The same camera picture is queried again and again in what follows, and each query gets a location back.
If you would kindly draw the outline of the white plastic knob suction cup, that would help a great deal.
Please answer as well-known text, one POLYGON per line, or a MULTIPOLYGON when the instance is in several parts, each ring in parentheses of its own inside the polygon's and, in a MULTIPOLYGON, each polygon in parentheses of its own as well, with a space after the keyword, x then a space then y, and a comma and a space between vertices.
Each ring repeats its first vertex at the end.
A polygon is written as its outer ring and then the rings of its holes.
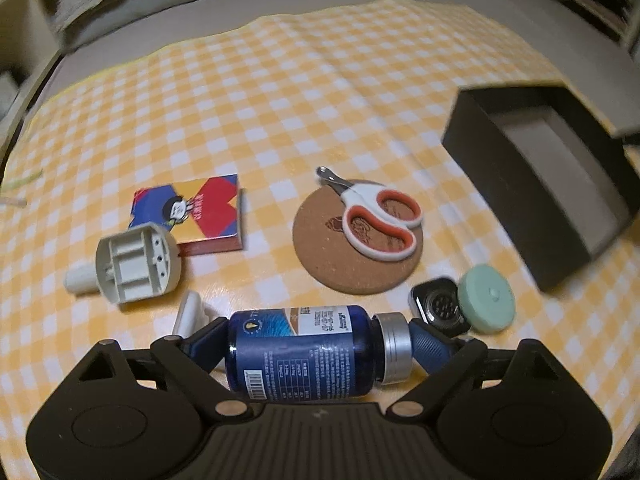
MULTIPOLYGON (((188 290, 181 300, 171 333, 184 341, 214 319, 205 309, 200 294, 188 290)), ((215 370, 224 370, 224 361, 220 362, 215 370)))

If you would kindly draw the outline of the mint green round tape measure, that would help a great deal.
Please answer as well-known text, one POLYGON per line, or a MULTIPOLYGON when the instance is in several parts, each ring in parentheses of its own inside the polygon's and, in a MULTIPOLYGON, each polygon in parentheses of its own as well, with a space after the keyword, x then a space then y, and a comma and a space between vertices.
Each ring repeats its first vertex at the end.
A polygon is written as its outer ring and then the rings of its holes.
POLYGON ((473 266, 460 278, 458 303, 477 333, 500 333, 515 318, 515 298, 509 282, 488 264, 473 266))

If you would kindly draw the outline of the blue supplement bottle silver cap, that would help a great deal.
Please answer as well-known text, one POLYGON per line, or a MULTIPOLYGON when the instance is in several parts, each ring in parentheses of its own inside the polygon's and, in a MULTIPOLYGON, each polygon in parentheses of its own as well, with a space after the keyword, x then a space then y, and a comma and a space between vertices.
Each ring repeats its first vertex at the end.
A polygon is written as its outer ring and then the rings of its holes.
POLYGON ((356 398, 412 369, 406 318, 356 304, 236 312, 228 341, 228 384, 254 401, 356 398))

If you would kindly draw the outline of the grey plastic bracket with handle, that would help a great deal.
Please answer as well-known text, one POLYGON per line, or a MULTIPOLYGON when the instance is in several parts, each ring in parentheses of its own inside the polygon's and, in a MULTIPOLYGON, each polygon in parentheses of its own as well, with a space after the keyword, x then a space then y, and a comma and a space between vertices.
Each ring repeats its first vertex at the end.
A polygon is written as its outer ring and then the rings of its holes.
POLYGON ((175 237, 149 222, 102 237, 93 263, 68 270, 64 287, 75 296, 98 292, 110 304, 120 306, 172 292, 181 273, 175 237))

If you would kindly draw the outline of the colourful cartoon card box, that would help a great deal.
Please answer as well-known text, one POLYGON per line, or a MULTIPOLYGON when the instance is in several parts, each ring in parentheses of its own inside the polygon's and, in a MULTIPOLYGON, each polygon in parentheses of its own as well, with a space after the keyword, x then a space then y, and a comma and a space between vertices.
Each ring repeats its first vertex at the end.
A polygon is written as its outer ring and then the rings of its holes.
POLYGON ((183 257, 235 252, 243 246, 241 188, 236 174, 140 188, 129 225, 162 226, 183 257))

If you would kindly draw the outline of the round cork coaster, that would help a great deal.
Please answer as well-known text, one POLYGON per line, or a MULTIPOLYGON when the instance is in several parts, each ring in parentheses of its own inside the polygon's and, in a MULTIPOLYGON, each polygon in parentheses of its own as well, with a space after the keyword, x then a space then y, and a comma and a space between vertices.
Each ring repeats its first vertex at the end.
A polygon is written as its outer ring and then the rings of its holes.
POLYGON ((405 281, 418 266, 423 249, 423 230, 412 230, 418 247, 398 262, 370 259, 349 244, 342 229, 344 204, 337 192, 322 184, 296 212, 292 241, 304 269, 318 282, 338 292, 373 295, 405 281))

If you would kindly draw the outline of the black cardboard box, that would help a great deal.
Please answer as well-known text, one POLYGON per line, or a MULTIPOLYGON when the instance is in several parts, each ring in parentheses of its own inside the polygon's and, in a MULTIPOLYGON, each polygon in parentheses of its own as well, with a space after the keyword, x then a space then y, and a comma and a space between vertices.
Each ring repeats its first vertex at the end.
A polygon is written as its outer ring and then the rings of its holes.
POLYGON ((442 145, 542 292, 599 258, 638 217, 638 170, 562 84, 460 90, 442 145))

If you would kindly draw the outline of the small black square device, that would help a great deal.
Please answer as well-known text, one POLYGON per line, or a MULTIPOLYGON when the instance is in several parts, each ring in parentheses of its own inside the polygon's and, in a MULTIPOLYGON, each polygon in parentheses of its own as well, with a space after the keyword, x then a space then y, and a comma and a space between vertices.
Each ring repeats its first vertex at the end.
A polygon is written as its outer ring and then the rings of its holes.
POLYGON ((449 338, 471 329, 458 303, 457 283, 451 278, 443 276, 414 285, 409 292, 409 304, 415 318, 420 318, 449 338))

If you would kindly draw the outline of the white orange scissors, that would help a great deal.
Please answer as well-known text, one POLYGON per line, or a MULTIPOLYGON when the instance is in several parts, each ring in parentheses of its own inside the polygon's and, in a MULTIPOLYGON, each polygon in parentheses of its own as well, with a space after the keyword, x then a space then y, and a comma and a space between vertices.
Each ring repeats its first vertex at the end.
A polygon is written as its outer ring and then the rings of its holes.
POLYGON ((343 233, 357 252, 382 262, 402 261, 416 252, 418 241, 413 229, 421 225, 423 210, 414 198, 382 184, 343 179, 326 166, 317 167, 316 175, 340 196, 345 207, 342 215, 343 233), (402 203, 411 210, 412 217, 407 220, 394 217, 383 207, 386 200, 402 203), (382 250, 364 244, 352 229, 352 220, 356 218, 367 221, 378 232, 400 240, 402 247, 382 250))

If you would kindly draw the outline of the yellow white checkered cloth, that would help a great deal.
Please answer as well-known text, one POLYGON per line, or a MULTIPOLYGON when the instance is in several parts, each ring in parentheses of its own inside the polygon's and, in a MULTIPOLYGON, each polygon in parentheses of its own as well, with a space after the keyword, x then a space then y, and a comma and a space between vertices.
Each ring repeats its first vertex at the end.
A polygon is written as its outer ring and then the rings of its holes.
POLYGON ((62 91, 6 164, 1 211, 1 459, 31 479, 32 416, 99 340, 144 348, 171 331, 182 292, 221 314, 346 304, 300 265, 292 223, 327 166, 412 195, 424 212, 413 273, 486 262, 510 282, 516 318, 489 339, 541 340, 605 414, 620 450, 639 421, 639 234, 620 238, 544 296, 500 223, 442 147, 462 87, 577 80, 540 47, 464 6, 378 0, 258 18, 179 42, 62 91), (66 292, 66 271, 128 226, 139 188, 236 174, 244 247, 190 259, 180 290, 126 308, 66 292))

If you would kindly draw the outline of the wooden bedside shelf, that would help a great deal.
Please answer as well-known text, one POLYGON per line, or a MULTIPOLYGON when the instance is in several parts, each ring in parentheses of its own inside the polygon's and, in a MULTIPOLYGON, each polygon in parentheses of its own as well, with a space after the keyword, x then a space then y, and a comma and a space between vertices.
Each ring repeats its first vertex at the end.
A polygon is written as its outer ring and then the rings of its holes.
POLYGON ((61 54, 53 18, 58 0, 1 0, 1 154, 61 54))

